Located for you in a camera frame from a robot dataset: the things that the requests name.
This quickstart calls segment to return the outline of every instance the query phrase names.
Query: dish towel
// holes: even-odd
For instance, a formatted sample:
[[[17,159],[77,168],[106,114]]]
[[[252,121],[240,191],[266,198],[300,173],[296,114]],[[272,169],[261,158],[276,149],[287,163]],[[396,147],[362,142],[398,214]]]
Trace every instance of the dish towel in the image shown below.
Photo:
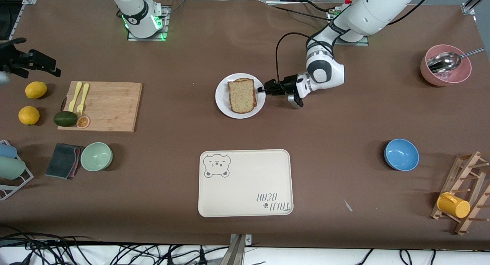
[[[51,161],[46,170],[46,176],[72,179],[78,169],[82,147],[64,143],[56,144]]]

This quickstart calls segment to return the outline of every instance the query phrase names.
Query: brown table surface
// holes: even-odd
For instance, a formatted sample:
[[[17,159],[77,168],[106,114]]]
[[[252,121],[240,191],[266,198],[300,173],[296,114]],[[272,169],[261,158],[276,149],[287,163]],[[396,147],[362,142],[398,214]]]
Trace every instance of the brown table surface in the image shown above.
[[[321,15],[311,7],[288,8]],[[232,73],[275,78],[274,51],[290,31],[313,34],[323,20],[292,15],[261,2],[188,1],[171,15],[166,42],[128,42],[112,0],[38,0],[27,6],[15,37],[57,60],[61,78],[31,71],[0,88],[0,134],[18,148],[35,175],[0,202],[0,223],[93,240],[227,244],[252,234],[261,246],[490,249],[490,224],[429,217],[455,155],[488,150],[490,63],[471,58],[463,84],[433,87],[419,64],[426,50],[450,44],[482,46],[473,17],[459,6],[421,6],[369,38],[369,47],[336,46],[345,84],[310,94],[293,110],[267,97],[247,120],[223,115],[215,88]],[[305,38],[279,49],[280,75],[305,70]],[[30,100],[25,86],[48,84]],[[134,133],[58,131],[72,80],[144,84]],[[39,108],[37,126],[23,126],[23,106]],[[420,152],[411,172],[390,169],[382,150],[406,138]],[[108,143],[112,165],[80,169],[65,181],[44,176],[57,142]],[[291,155],[294,211],[288,216],[203,218],[198,213],[199,155],[206,150],[285,149]],[[353,211],[345,206],[346,200]]]

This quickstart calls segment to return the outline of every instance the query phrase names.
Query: white drying rack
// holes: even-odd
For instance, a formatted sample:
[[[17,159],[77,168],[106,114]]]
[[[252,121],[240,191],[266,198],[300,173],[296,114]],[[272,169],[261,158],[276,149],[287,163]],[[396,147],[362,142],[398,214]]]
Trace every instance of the white drying rack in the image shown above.
[[[0,144],[10,145],[10,143],[8,143],[8,141],[5,139],[3,141],[0,141]],[[19,157],[19,155],[17,155],[16,159],[22,160],[21,157]],[[23,176],[26,174],[26,172],[27,172],[27,174],[29,174],[29,177],[27,179]],[[32,173],[30,172],[30,170],[26,166],[26,169],[24,170],[24,172],[22,173],[22,175],[19,178],[21,178],[23,180],[23,182],[18,186],[0,185],[0,201],[3,201],[5,199],[7,199],[8,197],[12,196],[12,194],[14,194],[17,190],[20,190],[24,185],[26,185],[26,183],[28,183],[30,180],[32,180],[34,178],[34,176],[32,175]]]

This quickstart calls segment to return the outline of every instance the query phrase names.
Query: bread slice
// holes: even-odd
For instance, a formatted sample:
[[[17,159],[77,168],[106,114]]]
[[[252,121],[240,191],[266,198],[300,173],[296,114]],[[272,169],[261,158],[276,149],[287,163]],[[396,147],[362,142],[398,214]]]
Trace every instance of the bread slice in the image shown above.
[[[228,82],[228,88],[230,89],[231,110],[235,113],[245,114],[252,111],[257,106],[253,80],[240,78]]]

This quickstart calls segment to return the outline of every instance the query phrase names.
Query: wooden cutting board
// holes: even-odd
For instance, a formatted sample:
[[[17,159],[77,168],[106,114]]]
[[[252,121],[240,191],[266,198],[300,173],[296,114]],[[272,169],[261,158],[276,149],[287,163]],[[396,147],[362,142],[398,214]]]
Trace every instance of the wooden cutting board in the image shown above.
[[[95,81],[83,83],[90,84],[83,110],[83,115],[90,118],[90,125],[85,129],[76,126],[58,126],[59,130],[134,132],[143,87],[141,83]],[[68,111],[76,86],[77,81],[72,81],[64,111]],[[77,106],[82,101],[82,92],[83,87],[78,95],[74,113],[77,113]]]

